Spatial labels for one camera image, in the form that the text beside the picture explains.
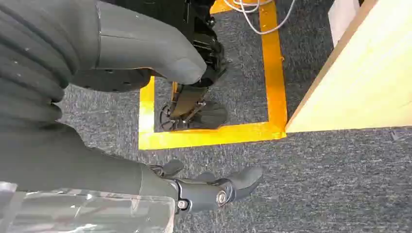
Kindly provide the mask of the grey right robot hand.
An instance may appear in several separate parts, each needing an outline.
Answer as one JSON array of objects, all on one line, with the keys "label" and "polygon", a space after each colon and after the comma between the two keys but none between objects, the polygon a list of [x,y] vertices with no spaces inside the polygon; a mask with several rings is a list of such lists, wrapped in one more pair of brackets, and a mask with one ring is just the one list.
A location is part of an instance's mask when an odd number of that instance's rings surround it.
[{"label": "grey right robot hand", "polygon": [[217,179],[205,172],[181,189],[180,162],[149,167],[84,144],[59,122],[57,103],[80,72],[148,68],[193,84],[206,64],[174,26],[100,0],[3,0],[0,3],[0,179],[19,190],[86,189],[164,196],[201,210],[238,201],[263,171],[247,167]]}]

